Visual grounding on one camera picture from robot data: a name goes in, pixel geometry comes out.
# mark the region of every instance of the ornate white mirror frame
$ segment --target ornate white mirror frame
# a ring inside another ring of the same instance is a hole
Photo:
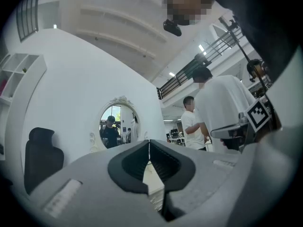
[[[140,117],[137,113],[137,110],[135,108],[135,106],[133,105],[133,103],[129,100],[127,100],[127,98],[125,96],[120,96],[118,98],[114,98],[113,100],[109,101],[107,104],[105,104],[101,110],[99,111],[98,115],[96,116],[96,121],[94,122],[93,125],[93,131],[89,134],[90,136],[90,151],[91,152],[97,152],[97,151],[101,151],[101,150],[105,150],[107,149],[101,138],[100,138],[100,132],[99,132],[99,126],[100,126],[100,120],[102,115],[105,113],[105,111],[111,107],[111,106],[115,106],[115,105],[125,105],[127,107],[129,107],[134,114],[137,117],[138,123],[139,123],[139,135],[138,135],[138,141],[139,140],[144,140],[143,138],[143,134],[142,134],[142,128],[141,128],[141,123],[140,123]]]

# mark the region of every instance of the pink object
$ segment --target pink object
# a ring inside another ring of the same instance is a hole
[[[2,82],[1,82],[1,86],[0,86],[0,96],[2,95],[2,92],[3,92],[3,90],[4,90],[4,88],[5,88],[5,85],[7,84],[7,80],[6,79],[4,79]]]

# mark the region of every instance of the black shirt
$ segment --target black shirt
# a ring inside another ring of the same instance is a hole
[[[102,131],[101,138],[107,138],[108,142],[105,145],[107,149],[115,147],[118,145],[117,137],[119,136],[118,130],[116,127],[109,128],[105,126],[105,129]]]
[[[299,45],[294,34],[297,0],[216,0],[222,7],[233,11],[235,21],[243,34],[269,67],[274,82],[288,65]]]

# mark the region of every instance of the ceiling beam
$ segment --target ceiling beam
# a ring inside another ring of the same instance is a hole
[[[159,30],[157,30],[156,28],[152,27],[151,25],[133,17],[130,16],[124,12],[120,12],[120,11],[116,11],[113,9],[107,9],[104,7],[96,7],[96,6],[91,6],[91,5],[82,5],[81,6],[81,10],[88,10],[88,11],[95,11],[95,12],[100,12],[100,13],[108,13],[110,15],[113,16],[117,16],[119,18],[123,18],[127,21],[130,21],[132,23],[135,23],[137,25],[139,25],[140,27],[144,28],[145,30],[152,32],[153,34],[155,34],[158,38],[160,38],[163,42],[167,42],[167,37],[164,35],[164,33],[160,32]]]
[[[93,36],[93,37],[97,37],[97,38],[102,38],[105,40],[110,40],[112,42],[118,43],[118,44],[122,44],[126,47],[132,48],[136,51],[138,51],[139,53],[141,53],[142,55],[147,55],[149,57],[151,57],[152,59],[156,58],[156,55],[152,52],[147,51],[146,49],[132,43],[126,40],[123,40],[119,37],[113,36],[113,35],[109,35],[109,34],[104,34],[104,33],[99,33],[96,31],[92,31],[92,30],[86,30],[86,29],[77,29],[77,34],[80,35],[89,35],[89,36]]]

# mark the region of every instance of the robotic device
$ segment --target robotic device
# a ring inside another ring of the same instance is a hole
[[[302,129],[270,133],[240,155],[158,140],[130,143],[83,156],[37,186],[29,200],[17,197],[47,226],[247,226],[287,190]],[[149,160],[165,186],[161,213],[142,183]]]

